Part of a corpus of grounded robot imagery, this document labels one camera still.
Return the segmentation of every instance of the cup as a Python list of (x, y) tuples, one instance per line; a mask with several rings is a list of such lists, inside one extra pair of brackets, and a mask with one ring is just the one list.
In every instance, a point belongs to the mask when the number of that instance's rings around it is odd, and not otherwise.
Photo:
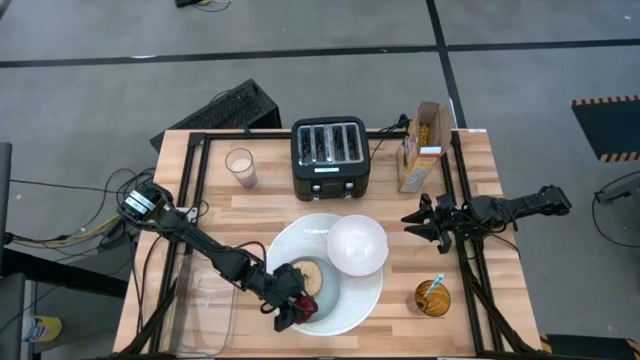
[(252, 188), (258, 183), (253, 155), (247, 149), (233, 149), (224, 160), (227, 169), (233, 173), (238, 182), (245, 188)]
[(440, 283), (433, 291), (425, 297), (427, 290), (433, 284), (433, 280), (423, 281), (407, 299), (409, 311), (417, 314), (424, 314), (431, 317), (439, 317), (449, 311), (451, 306), (451, 295), (449, 290)]

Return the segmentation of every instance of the glass of milk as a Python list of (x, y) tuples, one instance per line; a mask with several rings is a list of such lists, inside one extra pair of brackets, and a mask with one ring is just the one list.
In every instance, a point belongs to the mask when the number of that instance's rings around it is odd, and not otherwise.
[(249, 150), (243, 148), (231, 150), (227, 154), (225, 164), (245, 188), (252, 188), (258, 183), (256, 168), (253, 165), (253, 155)]

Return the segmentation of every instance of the wooden tabletop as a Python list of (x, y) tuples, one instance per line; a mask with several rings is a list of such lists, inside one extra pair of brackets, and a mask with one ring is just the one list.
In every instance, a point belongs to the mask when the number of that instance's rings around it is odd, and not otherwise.
[[(155, 182), (177, 194), (185, 158), (188, 131), (168, 131), (158, 161)], [(486, 132), (460, 130), (472, 195), (501, 196), (489, 137)], [(379, 140), (371, 140), (373, 149)], [(211, 145), (203, 200), (210, 205), (199, 219), (199, 228), (217, 241), (239, 245), (258, 240), (265, 245), (287, 225), (312, 213), (338, 215), (362, 214), (378, 221), (388, 234), (389, 258), (384, 271), (384, 288), (371, 315), (353, 330), (334, 337), (313, 337), (293, 329), (273, 330), (273, 315), (262, 315), (253, 293), (238, 292), (212, 271), (211, 264), (198, 256), (192, 258), (189, 292), (184, 308), (186, 330), (181, 332), (181, 352), (219, 356), (463, 356), (474, 355), (471, 331), (464, 299), (455, 247), (440, 255), (436, 243), (402, 231), (400, 218), (417, 210), (420, 193), (397, 192), (395, 151), (399, 140), (385, 140), (371, 163), (369, 188), (356, 200), (302, 202), (293, 195), (288, 140), (214, 140)], [(257, 166), (258, 186), (243, 189), (225, 168), (225, 155), (233, 148), (249, 149)], [(458, 203), (461, 189), (455, 170), (455, 158), (449, 156)], [(197, 161), (191, 175), (193, 191)], [(432, 198), (445, 193), (439, 165), (429, 174), (421, 192)], [(511, 230), (502, 234), (512, 240)], [(136, 271), (142, 267), (151, 244), (152, 233), (143, 233), (136, 253)], [(258, 248), (249, 248), (260, 254)], [(167, 242), (161, 240), (150, 256), (143, 316), (149, 317), (156, 306)], [(495, 302), (512, 327), (529, 345), (540, 348), (527, 288), (518, 255), (492, 238), (485, 240), (485, 255)], [(445, 273), (444, 285), (452, 304), (446, 315), (430, 318), (411, 313), (405, 300), (416, 286), (437, 274)], [(491, 349), (486, 312), (478, 305), (485, 348)], [(165, 320), (163, 349), (170, 345), (175, 308)], [(133, 278), (115, 340), (114, 351), (127, 346), (135, 336), (138, 304)]]

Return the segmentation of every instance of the black mat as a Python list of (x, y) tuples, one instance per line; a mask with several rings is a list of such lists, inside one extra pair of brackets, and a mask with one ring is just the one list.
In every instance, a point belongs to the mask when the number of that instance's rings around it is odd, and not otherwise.
[(600, 161), (640, 158), (640, 98), (637, 95), (574, 100), (571, 109)]

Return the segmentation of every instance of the white plate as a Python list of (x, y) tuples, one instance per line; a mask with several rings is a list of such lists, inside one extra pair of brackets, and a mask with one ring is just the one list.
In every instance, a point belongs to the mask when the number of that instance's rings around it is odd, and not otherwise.
[[(303, 216), (273, 240), (267, 252), (267, 272), (303, 256), (314, 256), (331, 264), (327, 254), (327, 233), (340, 220), (333, 214)], [(368, 276), (340, 274), (340, 298), (324, 319), (292, 328), (307, 335), (334, 336), (362, 323), (371, 314), (382, 292), (383, 268)]]

